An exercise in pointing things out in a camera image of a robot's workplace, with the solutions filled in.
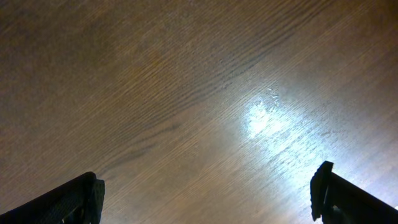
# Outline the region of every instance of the glossy wood surface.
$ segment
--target glossy wood surface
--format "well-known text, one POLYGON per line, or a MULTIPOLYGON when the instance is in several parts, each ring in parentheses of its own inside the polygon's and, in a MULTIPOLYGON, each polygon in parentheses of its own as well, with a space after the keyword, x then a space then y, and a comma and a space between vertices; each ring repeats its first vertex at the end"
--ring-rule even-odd
POLYGON ((395 0, 0 3, 0 213, 92 170, 102 223, 311 223, 324 160, 398 205, 395 0))

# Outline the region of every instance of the wood grain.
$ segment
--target wood grain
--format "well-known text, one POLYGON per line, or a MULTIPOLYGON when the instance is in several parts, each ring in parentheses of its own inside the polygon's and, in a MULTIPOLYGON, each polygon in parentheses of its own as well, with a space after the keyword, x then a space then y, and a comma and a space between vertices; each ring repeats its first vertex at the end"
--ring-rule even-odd
POLYGON ((5 1, 0 213, 88 171, 102 223, 311 223, 324 161, 398 205, 394 0, 5 1))

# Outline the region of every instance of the brown wooden tabletop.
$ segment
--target brown wooden tabletop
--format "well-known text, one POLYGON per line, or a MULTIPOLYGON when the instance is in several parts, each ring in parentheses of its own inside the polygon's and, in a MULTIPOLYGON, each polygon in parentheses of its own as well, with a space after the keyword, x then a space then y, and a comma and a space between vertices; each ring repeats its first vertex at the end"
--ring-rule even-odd
POLYGON ((92 170, 102 223, 311 223, 324 160, 398 205, 396 0, 0 3, 0 213, 92 170))

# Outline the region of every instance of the wooden surface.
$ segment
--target wooden surface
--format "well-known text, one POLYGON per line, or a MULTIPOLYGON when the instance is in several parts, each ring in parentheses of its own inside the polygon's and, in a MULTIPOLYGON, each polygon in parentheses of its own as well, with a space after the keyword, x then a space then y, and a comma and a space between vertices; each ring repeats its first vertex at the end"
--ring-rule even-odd
POLYGON ((88 171, 102 223, 311 223, 324 161, 398 205, 395 0, 0 3, 0 213, 88 171))

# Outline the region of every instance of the black object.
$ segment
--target black object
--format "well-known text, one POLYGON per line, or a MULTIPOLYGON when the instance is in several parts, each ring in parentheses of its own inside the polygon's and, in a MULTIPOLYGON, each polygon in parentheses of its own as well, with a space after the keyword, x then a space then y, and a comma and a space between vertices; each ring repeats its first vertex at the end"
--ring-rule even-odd
POLYGON ((0 223, 99 224, 104 194, 105 182, 87 172, 0 215, 0 223))
POLYGON ((312 177, 311 208, 323 223, 398 223, 398 210, 331 172, 325 161, 312 177))

